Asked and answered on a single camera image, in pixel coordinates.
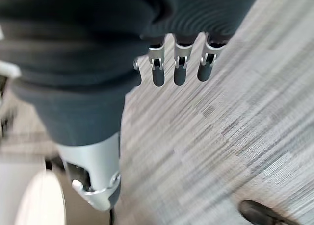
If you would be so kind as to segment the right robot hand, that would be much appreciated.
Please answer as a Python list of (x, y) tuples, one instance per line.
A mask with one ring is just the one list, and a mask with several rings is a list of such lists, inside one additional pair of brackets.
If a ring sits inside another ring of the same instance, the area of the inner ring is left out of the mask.
[(72, 187), (95, 209), (119, 197), (125, 95), (141, 83), (147, 55), (164, 84), (164, 39), (175, 38), (174, 82), (183, 85), (193, 43), (206, 36), (197, 77), (256, 0), (0, 0), (0, 58), (20, 68), (12, 89), (32, 104), (57, 144)]

